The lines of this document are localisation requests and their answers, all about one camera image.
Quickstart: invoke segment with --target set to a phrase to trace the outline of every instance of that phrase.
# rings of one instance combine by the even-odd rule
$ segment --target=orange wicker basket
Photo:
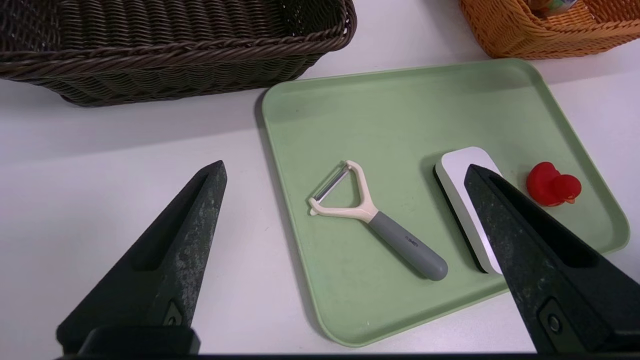
[[[584,56],[640,38],[638,0],[580,0],[546,19],[533,15],[526,0],[460,0],[460,7],[493,58]]]

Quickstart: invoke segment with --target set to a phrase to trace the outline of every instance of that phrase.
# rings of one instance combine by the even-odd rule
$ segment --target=vegetable peeler
[[[356,174],[358,180],[360,205],[355,208],[325,208],[321,206],[322,200],[347,176],[350,170]],[[444,259],[418,240],[412,233],[409,233],[404,227],[376,208],[371,200],[364,171],[354,161],[345,161],[326,186],[322,187],[319,193],[309,198],[309,204],[311,205],[311,215],[354,218],[369,224],[371,229],[393,247],[398,254],[402,255],[422,275],[431,280],[442,280],[449,271]]]

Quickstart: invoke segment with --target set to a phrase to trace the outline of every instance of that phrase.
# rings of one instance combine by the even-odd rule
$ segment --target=item in orange basket
[[[546,17],[567,12],[578,0],[529,0],[529,8],[536,16]]]

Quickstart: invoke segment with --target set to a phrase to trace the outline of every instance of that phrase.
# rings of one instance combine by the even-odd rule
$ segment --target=peeler blade
[[[346,163],[342,163],[342,168],[336,173],[336,175],[327,183],[325,187],[320,190],[313,198],[318,201],[318,203],[322,202],[324,198],[329,195],[329,193],[336,187],[338,184],[347,176],[349,173],[349,165]]]

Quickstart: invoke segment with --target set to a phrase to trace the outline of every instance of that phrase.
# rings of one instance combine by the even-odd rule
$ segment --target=red object
[[[561,175],[548,161],[537,164],[527,177],[529,195],[542,206],[573,204],[580,195],[582,185],[575,176]]]

